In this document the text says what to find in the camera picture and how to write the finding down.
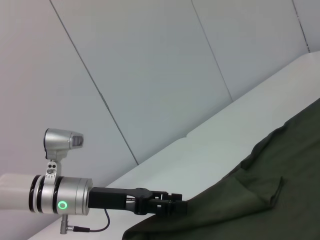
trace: cloth fold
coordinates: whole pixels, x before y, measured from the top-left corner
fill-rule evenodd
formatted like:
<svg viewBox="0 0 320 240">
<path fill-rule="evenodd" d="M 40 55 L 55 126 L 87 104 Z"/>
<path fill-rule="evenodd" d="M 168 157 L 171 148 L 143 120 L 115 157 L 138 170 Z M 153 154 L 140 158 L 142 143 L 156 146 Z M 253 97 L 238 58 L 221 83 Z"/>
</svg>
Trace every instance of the cloth fold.
<svg viewBox="0 0 320 240">
<path fill-rule="evenodd" d="M 127 230 L 123 239 L 135 239 L 141 233 L 190 230 L 268 210 L 275 205 L 282 185 L 282 177 L 261 178 L 240 169 L 190 199 L 186 216 L 154 215 Z"/>
</svg>

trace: white table surface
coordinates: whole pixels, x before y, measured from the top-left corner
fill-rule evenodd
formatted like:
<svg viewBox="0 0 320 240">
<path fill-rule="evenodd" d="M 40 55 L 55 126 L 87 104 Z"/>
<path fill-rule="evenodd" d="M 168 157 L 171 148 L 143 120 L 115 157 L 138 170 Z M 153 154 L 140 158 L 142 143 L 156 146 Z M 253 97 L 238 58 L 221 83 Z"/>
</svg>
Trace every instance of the white table surface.
<svg viewBox="0 0 320 240">
<path fill-rule="evenodd" d="M 208 121 L 137 166 L 108 187 L 147 188 L 183 194 L 188 200 L 215 184 L 250 154 L 256 143 L 320 98 L 320 52 L 308 53 L 261 83 Z M 111 224 L 100 233 L 60 235 L 60 220 L 31 240 L 120 240 L 147 216 L 109 210 Z M 69 216 L 69 224 L 100 229 L 102 209 Z"/>
</svg>

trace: silver camera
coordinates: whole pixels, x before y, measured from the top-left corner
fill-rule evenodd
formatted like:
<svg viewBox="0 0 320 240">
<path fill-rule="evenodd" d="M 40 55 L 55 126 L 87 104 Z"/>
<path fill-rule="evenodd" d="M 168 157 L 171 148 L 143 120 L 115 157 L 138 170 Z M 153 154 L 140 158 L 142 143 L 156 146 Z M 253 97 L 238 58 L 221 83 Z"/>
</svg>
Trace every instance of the silver camera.
<svg viewBox="0 0 320 240">
<path fill-rule="evenodd" d="M 71 149 L 82 148 L 84 136 L 81 133 L 48 128 L 43 138 L 45 158 L 52 161 L 60 161 L 65 158 Z"/>
</svg>

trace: black ring band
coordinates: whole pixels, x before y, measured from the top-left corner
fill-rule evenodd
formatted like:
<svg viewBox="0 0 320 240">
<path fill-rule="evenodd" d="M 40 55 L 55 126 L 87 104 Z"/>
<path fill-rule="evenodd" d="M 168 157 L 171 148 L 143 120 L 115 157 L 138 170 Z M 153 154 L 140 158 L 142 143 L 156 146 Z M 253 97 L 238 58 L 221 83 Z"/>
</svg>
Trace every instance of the black ring band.
<svg viewBox="0 0 320 240">
<path fill-rule="evenodd" d="M 57 210 L 58 190 L 63 178 L 64 178 L 63 176 L 59 176 L 54 185 L 53 197 L 52 197 L 52 210 L 55 214 L 58 214 L 58 210 Z"/>
<path fill-rule="evenodd" d="M 38 188 L 38 195 L 36 196 L 36 208 L 38 209 L 39 213 L 43 213 L 42 207 L 41 207 L 41 198 L 42 198 L 42 189 L 44 188 L 45 178 L 46 176 L 43 176 L 43 178 L 41 179 L 39 188 Z"/>
<path fill-rule="evenodd" d="M 34 200 L 34 193 L 35 193 L 35 186 L 36 186 L 37 180 L 40 176 L 41 175 L 37 175 L 34 177 L 32 183 L 31 183 L 30 192 L 29 192 L 29 209 L 33 213 L 35 212 L 34 201 L 33 201 Z"/>
</svg>

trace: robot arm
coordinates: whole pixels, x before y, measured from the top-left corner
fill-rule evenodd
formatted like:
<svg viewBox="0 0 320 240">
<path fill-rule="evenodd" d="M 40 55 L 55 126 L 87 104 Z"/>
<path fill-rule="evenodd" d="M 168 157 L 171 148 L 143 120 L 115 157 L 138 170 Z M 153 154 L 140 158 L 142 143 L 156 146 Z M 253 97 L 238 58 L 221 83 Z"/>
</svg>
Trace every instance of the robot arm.
<svg viewBox="0 0 320 240">
<path fill-rule="evenodd" d="M 187 213 L 187 202 L 182 201 L 181 194 L 169 195 L 164 191 L 145 188 L 93 187 L 90 178 L 61 176 L 61 160 L 67 156 L 68 150 L 82 148 L 83 143 L 84 137 L 80 133 L 47 129 L 43 145 L 46 158 L 50 161 L 45 175 L 5 174 L 0 177 L 0 210 L 62 215 L 62 234 L 70 229 L 68 215 L 88 215 L 90 208 L 127 210 L 136 215 Z M 88 232 L 88 228 L 77 229 Z"/>
</svg>

